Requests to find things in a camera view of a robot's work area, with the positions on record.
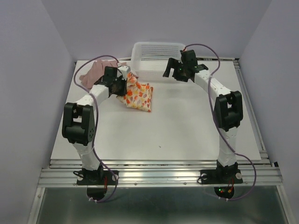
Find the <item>pink skirt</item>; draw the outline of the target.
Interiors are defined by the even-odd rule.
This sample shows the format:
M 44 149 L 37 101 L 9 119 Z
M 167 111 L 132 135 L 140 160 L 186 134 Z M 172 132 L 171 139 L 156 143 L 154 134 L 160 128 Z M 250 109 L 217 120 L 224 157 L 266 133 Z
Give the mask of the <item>pink skirt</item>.
M 94 85 L 103 85 L 108 88 L 117 77 L 118 63 L 116 61 L 97 60 L 91 69 L 79 77 L 82 86 L 90 91 Z

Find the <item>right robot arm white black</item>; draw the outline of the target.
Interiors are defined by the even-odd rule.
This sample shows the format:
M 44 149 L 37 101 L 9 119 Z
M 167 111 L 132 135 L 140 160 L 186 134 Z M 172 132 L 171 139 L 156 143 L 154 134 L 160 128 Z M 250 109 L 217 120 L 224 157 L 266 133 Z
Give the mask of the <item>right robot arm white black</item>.
M 200 171 L 200 184 L 242 183 L 236 152 L 237 129 L 243 119 L 242 94 L 231 91 L 213 77 L 208 67 L 198 64 L 194 50 L 181 51 L 181 58 L 169 58 L 164 77 L 172 76 L 177 81 L 193 81 L 207 94 L 212 118 L 219 133 L 219 155 L 215 169 Z

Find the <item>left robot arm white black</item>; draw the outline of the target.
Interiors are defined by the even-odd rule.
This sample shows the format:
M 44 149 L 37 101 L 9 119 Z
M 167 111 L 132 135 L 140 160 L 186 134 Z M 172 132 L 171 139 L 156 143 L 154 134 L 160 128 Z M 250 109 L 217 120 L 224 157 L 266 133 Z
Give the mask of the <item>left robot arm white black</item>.
M 95 155 L 95 119 L 99 115 L 99 105 L 111 95 L 125 96 L 127 93 L 127 74 L 130 67 L 107 66 L 104 75 L 95 82 L 81 99 L 64 105 L 62 136 L 71 143 L 82 162 L 82 169 L 75 171 L 78 185 L 99 185 L 104 183 L 105 172 L 102 163 Z

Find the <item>orange floral skirt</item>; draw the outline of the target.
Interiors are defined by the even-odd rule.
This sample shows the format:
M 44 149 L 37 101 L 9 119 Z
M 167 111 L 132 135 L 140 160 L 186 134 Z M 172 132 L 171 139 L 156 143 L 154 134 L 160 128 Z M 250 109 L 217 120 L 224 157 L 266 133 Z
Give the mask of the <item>orange floral skirt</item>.
M 133 72 L 127 74 L 127 94 L 116 98 L 126 107 L 151 112 L 154 88 L 149 84 L 142 84 Z

